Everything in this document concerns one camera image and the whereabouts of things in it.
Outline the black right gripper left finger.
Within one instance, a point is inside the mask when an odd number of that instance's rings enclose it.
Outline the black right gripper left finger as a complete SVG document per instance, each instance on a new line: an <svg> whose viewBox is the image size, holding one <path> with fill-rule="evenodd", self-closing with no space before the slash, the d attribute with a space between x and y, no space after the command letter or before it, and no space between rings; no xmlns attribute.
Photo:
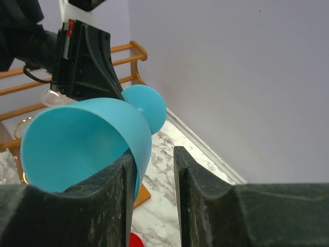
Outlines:
<svg viewBox="0 0 329 247"><path fill-rule="evenodd" d="M62 193L1 186L1 246L128 246L135 161L126 153Z"/></svg>

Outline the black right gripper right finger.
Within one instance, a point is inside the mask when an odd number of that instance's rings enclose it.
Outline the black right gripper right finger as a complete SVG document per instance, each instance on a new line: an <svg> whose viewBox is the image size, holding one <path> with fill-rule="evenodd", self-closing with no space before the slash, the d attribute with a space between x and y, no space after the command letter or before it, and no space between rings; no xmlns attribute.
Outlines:
<svg viewBox="0 0 329 247"><path fill-rule="evenodd" d="M231 185L174 148L182 246L328 246L328 184Z"/></svg>

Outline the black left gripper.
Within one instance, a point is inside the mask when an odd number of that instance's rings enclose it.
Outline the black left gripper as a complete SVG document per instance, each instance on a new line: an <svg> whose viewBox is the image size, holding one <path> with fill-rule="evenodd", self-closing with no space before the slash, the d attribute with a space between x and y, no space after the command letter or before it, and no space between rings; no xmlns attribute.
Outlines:
<svg viewBox="0 0 329 247"><path fill-rule="evenodd" d="M58 31L52 71L52 90L69 98L81 98L82 93L75 82L76 71L83 77L92 76L92 81L114 82L118 79L111 58L111 35L81 21L68 20ZM95 98L115 98L123 100L118 90L117 96Z"/></svg>

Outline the clear smooth wine glass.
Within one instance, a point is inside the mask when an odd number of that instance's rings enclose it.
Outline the clear smooth wine glass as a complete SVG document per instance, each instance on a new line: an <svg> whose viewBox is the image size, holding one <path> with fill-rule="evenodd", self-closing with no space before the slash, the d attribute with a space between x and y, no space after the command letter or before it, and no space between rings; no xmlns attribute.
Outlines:
<svg viewBox="0 0 329 247"><path fill-rule="evenodd" d="M60 92L48 89L41 95L41 102L47 107L57 107L76 102L76 100L67 97L65 94L61 94Z"/></svg>

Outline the blue plastic wine glass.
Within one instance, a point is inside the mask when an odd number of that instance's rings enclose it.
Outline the blue plastic wine glass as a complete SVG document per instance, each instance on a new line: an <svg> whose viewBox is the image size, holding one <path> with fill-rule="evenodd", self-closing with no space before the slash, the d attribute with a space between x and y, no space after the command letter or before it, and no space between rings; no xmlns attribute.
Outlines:
<svg viewBox="0 0 329 247"><path fill-rule="evenodd" d="M21 142L22 167L30 184L63 192L130 150L139 192L167 107L146 85L122 91L123 100L93 98L46 109L28 125Z"/></svg>

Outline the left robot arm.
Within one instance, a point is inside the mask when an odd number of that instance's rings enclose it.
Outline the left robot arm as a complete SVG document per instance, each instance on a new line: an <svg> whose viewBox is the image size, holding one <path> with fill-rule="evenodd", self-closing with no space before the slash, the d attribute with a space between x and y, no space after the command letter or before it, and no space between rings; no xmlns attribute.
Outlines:
<svg viewBox="0 0 329 247"><path fill-rule="evenodd" d="M108 32L94 25L92 11L101 1L60 1L62 27L47 31L38 1L1 1L1 71L14 59L23 72L44 69L50 89L73 100L122 99L122 87L111 59Z"/></svg>

